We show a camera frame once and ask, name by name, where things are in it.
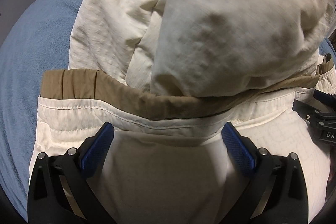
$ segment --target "blue bedding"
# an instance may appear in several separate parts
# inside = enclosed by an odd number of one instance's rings
[[[36,0],[0,48],[0,184],[26,220],[42,74],[68,67],[70,33],[81,3]]]

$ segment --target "white fabric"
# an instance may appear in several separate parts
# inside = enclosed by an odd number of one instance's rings
[[[102,69],[160,95],[231,96],[265,88],[312,74],[334,4],[83,0],[68,67]]]
[[[336,92],[335,67],[321,81],[323,91]],[[306,122],[291,108],[294,99],[310,101],[313,92],[284,89],[214,117],[165,121],[149,121],[99,100],[39,97],[30,173],[39,152],[53,156],[79,147],[108,121],[115,138],[90,186],[118,223],[218,223],[246,185],[220,135],[231,121],[257,147],[299,155],[311,220],[324,204],[329,152],[312,143]]]

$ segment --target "blue gripper pad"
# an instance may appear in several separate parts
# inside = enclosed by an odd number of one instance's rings
[[[243,144],[240,134],[232,123],[227,122],[224,125],[222,129],[222,139],[243,176],[250,177],[253,175],[256,160]]]
[[[84,155],[81,155],[80,168],[81,175],[84,178],[92,177],[103,159],[105,153],[110,148],[114,138],[114,127],[106,122],[99,129],[94,137],[92,145],[88,148]]]

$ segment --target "bed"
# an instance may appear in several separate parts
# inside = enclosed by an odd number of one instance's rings
[[[45,70],[67,68],[70,33],[82,0],[36,0],[0,48],[0,185],[27,220],[29,162]],[[320,53],[336,53],[325,39]]]

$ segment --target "tan elastic band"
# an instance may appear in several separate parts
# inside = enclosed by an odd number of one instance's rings
[[[330,71],[334,67],[334,62],[333,62],[333,57],[331,56],[330,53],[327,53],[324,56],[323,63],[321,63],[318,68],[319,68],[319,73],[320,75],[323,75]]]
[[[122,111],[149,120],[207,117],[248,100],[261,93],[293,88],[313,88],[319,80],[315,76],[287,79],[261,90],[247,90],[231,97],[156,96],[128,87],[101,70],[72,69],[44,72],[41,97],[49,99],[96,99]]]

